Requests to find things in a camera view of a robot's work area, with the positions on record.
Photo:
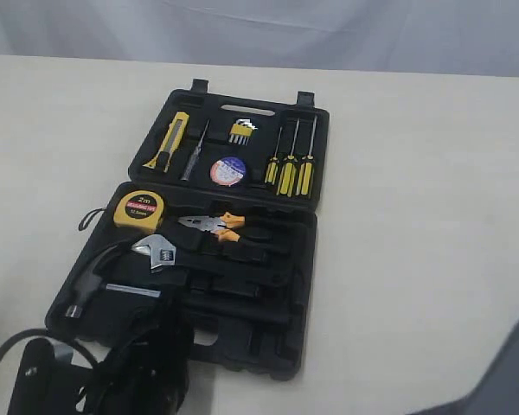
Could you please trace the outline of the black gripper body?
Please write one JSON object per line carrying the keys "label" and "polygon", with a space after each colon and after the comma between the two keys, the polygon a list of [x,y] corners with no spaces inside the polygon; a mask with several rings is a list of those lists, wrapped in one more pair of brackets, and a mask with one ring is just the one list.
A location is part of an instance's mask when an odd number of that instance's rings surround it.
{"label": "black gripper body", "polygon": [[133,313],[80,389],[81,414],[176,414],[181,409],[195,338],[182,296],[167,292]]}

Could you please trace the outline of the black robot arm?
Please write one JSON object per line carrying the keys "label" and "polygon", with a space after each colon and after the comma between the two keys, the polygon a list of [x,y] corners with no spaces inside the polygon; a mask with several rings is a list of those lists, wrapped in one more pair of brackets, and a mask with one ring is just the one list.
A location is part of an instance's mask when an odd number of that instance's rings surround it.
{"label": "black robot arm", "polygon": [[[78,393],[81,414],[176,414],[189,390],[188,361],[195,331],[179,296],[160,297],[138,313],[103,361],[83,345],[72,347],[89,363]],[[427,414],[519,414],[519,322],[483,378],[463,398]]]}

